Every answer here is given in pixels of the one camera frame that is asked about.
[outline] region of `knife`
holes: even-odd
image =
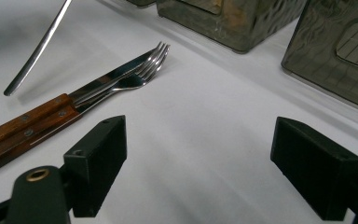
[[[100,94],[151,60],[161,43],[70,94],[58,97],[0,126],[0,167],[79,120],[85,111],[76,105]]]

